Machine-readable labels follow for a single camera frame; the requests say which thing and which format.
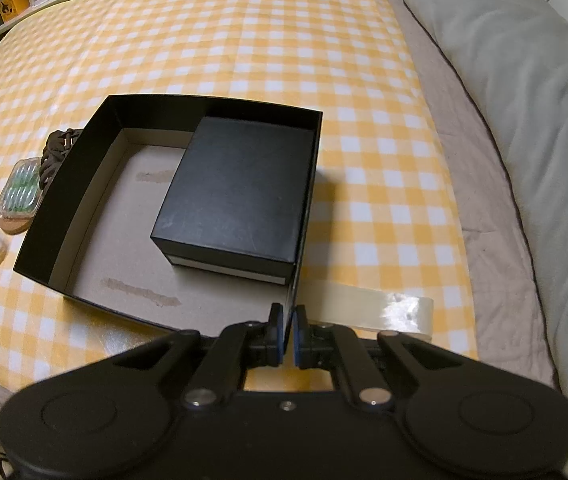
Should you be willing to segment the large black box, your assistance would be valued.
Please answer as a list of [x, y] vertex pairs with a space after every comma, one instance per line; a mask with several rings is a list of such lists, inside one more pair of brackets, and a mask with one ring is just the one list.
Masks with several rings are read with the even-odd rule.
[[290, 309], [315, 169], [299, 260], [286, 285], [174, 264], [151, 239], [175, 170], [206, 117], [315, 130], [320, 144], [317, 110], [218, 96], [109, 96], [52, 180], [16, 271], [96, 308], [209, 336], [231, 324], [265, 321], [272, 304]]

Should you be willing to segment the clear plastic blister tray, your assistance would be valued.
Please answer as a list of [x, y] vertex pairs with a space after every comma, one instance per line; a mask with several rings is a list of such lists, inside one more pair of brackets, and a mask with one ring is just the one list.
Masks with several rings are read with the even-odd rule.
[[40, 206], [40, 161], [38, 157], [19, 159], [0, 192], [0, 216], [32, 219]]

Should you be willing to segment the brown claw hair clip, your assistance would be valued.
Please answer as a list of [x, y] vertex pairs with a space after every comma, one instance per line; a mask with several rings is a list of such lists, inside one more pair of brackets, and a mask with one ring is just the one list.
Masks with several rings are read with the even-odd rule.
[[38, 170], [38, 183], [42, 194], [52, 184], [57, 171], [66, 159], [75, 141], [81, 136], [82, 129], [55, 130], [47, 138]]

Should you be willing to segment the cork coaster green bear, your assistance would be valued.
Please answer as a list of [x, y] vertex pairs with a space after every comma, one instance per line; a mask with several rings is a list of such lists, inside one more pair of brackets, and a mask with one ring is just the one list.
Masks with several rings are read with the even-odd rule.
[[0, 229], [8, 235], [26, 232], [36, 215], [35, 211], [0, 211]]

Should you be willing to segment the clear tape strip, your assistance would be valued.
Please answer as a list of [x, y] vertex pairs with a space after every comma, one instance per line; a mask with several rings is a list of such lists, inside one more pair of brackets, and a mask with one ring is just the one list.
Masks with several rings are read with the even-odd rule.
[[431, 341], [434, 300], [401, 292], [354, 287], [323, 281], [302, 281], [297, 304], [315, 322], [347, 325], [361, 330], [405, 333]]

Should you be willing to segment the yellow checkered cloth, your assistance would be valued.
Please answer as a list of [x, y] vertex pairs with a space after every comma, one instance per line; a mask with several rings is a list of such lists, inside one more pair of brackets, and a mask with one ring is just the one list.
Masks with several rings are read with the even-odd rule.
[[434, 341], [477, 356], [444, 150], [398, 14], [383, 0], [71, 0], [0, 42], [0, 191], [54, 130], [116, 94], [319, 110], [309, 280], [435, 301]]

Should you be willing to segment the small black closed box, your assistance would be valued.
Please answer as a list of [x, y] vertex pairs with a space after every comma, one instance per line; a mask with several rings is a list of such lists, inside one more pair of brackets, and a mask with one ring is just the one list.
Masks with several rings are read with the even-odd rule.
[[151, 239], [174, 264], [286, 285], [293, 278], [319, 134], [203, 118]]

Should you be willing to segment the grey duvet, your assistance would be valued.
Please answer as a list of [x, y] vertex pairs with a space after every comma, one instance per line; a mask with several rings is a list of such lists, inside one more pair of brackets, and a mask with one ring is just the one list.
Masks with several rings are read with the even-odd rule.
[[458, 73], [496, 141], [568, 396], [568, 23], [544, 0], [404, 2]]

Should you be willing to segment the yellow box on shelf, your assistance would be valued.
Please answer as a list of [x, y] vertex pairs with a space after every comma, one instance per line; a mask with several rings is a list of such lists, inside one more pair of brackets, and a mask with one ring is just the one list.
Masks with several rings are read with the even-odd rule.
[[4, 23], [28, 10], [30, 0], [0, 0], [0, 18]]

